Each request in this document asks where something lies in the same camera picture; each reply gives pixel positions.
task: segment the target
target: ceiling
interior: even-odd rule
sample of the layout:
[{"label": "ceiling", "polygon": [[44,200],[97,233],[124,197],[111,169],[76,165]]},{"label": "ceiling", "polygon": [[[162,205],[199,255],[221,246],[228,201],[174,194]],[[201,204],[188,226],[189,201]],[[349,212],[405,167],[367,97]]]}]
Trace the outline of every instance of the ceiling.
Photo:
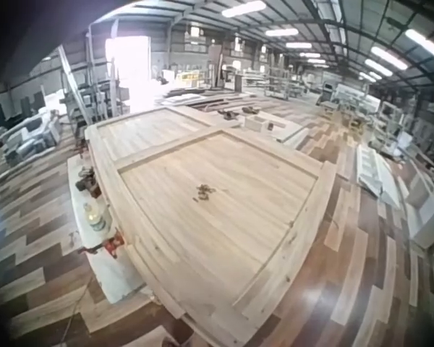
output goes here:
[{"label": "ceiling", "polygon": [[[40,18],[37,27],[41,31],[40,36],[47,37],[41,40],[46,44],[47,49],[37,47],[39,41],[35,42],[34,36],[33,42],[27,39],[25,44],[18,45],[18,51],[15,50],[12,57],[13,62],[16,64],[17,59],[24,56],[19,49],[29,50],[27,45],[33,46],[35,51],[33,59],[24,59],[25,65],[27,67],[29,61],[33,60],[36,65],[68,35],[77,33],[76,30],[79,30],[78,32],[84,30],[90,22],[127,2],[131,1],[58,1],[58,4],[65,3],[64,12],[55,9],[54,6],[46,7],[44,20],[41,16],[36,17],[36,20]],[[354,73],[374,71],[365,65],[367,58],[390,69],[393,76],[376,82],[377,86],[398,87],[408,91],[434,88],[434,56],[404,34],[406,29],[412,28],[434,41],[434,3],[431,1],[266,0],[267,7],[260,12],[233,18],[225,18],[221,14],[222,10],[245,2],[247,0],[144,0],[122,8],[114,18],[163,22],[165,25],[193,24],[203,28],[239,33],[243,38],[262,41],[267,46],[293,56],[297,54],[286,48],[286,42],[308,41],[313,44],[311,51],[321,53],[322,59],[327,60],[332,69],[347,68]],[[299,34],[288,38],[269,38],[265,35],[268,29],[289,27],[298,29]],[[387,61],[380,59],[371,53],[373,46],[381,47],[400,58],[409,66],[408,69],[398,70]],[[5,69],[5,75],[9,76],[21,70],[22,67],[11,66]]]}]

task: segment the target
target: power cord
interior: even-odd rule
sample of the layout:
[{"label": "power cord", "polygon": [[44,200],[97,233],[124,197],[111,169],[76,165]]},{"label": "power cord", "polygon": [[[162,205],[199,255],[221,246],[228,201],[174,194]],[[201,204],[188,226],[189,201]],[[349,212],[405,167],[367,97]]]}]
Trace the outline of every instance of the power cord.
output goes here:
[{"label": "power cord", "polygon": [[64,334],[61,337],[61,340],[59,341],[59,347],[63,346],[64,340],[66,339],[66,335],[69,332],[69,328],[71,327],[72,320],[74,319],[77,307],[79,306],[80,302],[82,301],[83,297],[85,296],[85,293],[87,293],[88,286],[90,285],[90,283],[92,282],[92,280],[93,280],[93,273],[90,276],[90,279],[88,280],[87,285],[85,286],[84,292],[82,293],[82,295],[80,296],[80,298],[76,301],[76,303],[74,305],[74,309],[72,309],[71,318],[69,318],[69,322],[66,325],[66,330],[64,331]]}]

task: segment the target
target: red clamp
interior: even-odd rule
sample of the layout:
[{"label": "red clamp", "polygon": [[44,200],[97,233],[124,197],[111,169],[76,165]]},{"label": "red clamp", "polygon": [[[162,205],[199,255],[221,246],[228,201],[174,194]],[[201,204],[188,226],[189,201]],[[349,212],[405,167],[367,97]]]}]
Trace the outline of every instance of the red clamp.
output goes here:
[{"label": "red clamp", "polygon": [[78,253],[87,252],[90,254],[97,254],[98,250],[101,248],[105,248],[106,251],[109,252],[109,254],[114,258],[117,259],[117,253],[116,249],[120,246],[123,246],[125,244],[124,238],[122,237],[119,230],[116,228],[116,233],[113,237],[101,242],[99,245],[91,247],[91,248],[85,248],[82,247],[77,250]]}]

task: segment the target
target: wooden frame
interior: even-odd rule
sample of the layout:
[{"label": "wooden frame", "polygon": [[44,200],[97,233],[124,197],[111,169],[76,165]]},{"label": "wooden frame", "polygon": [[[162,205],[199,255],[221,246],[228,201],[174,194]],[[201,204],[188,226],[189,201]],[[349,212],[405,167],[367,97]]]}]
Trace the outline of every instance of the wooden frame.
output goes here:
[{"label": "wooden frame", "polygon": [[[237,121],[213,124],[123,158],[113,160],[106,154],[100,129],[158,110],[173,111],[206,125],[215,120],[186,107],[159,108],[89,127],[86,137],[98,180],[122,228],[132,261],[163,305],[214,346],[243,346],[268,319],[305,261],[326,210],[336,166],[276,142],[261,142],[256,133],[232,129],[239,126]],[[200,157],[186,152],[192,150]],[[159,168],[170,170],[174,179],[188,179],[198,175],[198,170],[208,172],[210,181],[224,177],[230,192],[219,189],[209,201],[193,201],[185,194],[195,189],[187,185],[188,181],[174,181]],[[246,170],[249,176],[238,170]],[[264,189],[244,190],[249,184],[262,184]],[[263,205],[260,201],[265,198],[259,199],[262,193],[268,194],[268,202]],[[250,202],[241,200],[242,194],[249,194]],[[278,199],[293,205],[278,206]],[[238,213],[229,203],[220,201],[231,201]],[[253,213],[252,208],[273,211],[274,206],[283,210],[279,212],[283,218],[289,215],[289,220],[282,223],[281,217],[278,220],[266,212],[267,220],[277,228],[250,224],[251,218],[260,214]],[[196,216],[203,217],[201,222],[193,219]],[[210,225],[209,218],[214,220],[214,229],[197,226]],[[220,249],[219,243],[206,241],[214,237],[230,246]],[[246,242],[239,243],[243,239],[264,252],[251,254],[249,248],[244,248]],[[258,242],[261,239],[270,240],[270,246]],[[199,247],[210,247],[210,251],[206,253]]]}]

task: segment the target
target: clear plastic bottle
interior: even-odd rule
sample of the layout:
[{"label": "clear plastic bottle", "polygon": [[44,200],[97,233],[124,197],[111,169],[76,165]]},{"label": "clear plastic bottle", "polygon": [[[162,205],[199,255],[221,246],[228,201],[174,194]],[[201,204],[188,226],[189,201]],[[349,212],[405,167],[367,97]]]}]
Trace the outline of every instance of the clear plastic bottle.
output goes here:
[{"label": "clear plastic bottle", "polygon": [[92,227],[94,231],[101,231],[106,225],[106,221],[103,216],[98,212],[98,208],[92,207],[92,205],[84,204],[85,217],[87,218],[88,224]]}]

